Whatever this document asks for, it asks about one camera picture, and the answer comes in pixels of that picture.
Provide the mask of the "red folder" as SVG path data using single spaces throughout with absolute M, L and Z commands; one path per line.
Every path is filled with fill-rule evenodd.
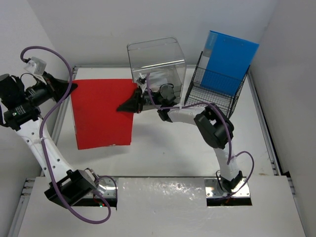
M 131 79 L 77 79 L 71 93 L 79 150 L 129 146 L 133 113 L 118 112 L 136 89 Z

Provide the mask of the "blue folder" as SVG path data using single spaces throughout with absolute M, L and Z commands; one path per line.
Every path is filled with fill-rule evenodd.
M 199 63 L 201 87 L 234 96 L 258 48 L 258 43 L 210 31 Z

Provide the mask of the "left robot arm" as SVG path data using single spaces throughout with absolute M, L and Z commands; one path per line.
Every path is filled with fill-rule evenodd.
M 36 84 L 25 88 L 19 77 L 3 74 L 0 77 L 0 100 L 6 112 L 0 114 L 0 124 L 14 130 L 28 145 L 49 183 L 45 196 L 63 206 L 51 181 L 56 185 L 69 206 L 74 206 L 84 196 L 96 189 L 96 184 L 86 171 L 74 169 L 63 158 L 43 124 L 39 106 L 49 99 L 59 102 L 69 87 L 68 82 L 44 72 L 35 78 Z

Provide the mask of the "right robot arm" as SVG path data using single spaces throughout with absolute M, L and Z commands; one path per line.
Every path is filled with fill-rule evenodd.
M 132 96 L 118 106 L 117 111 L 140 113 L 148 102 L 158 107 L 157 113 L 162 121 L 182 122 L 198 128 L 205 143 L 215 151 L 220 166 L 220 187 L 223 191 L 232 193 L 242 180 L 242 171 L 232 161 L 234 126 L 225 114 L 212 103 L 204 108 L 180 108 L 176 104 L 173 85 L 170 83 L 163 84 L 156 92 L 137 87 Z

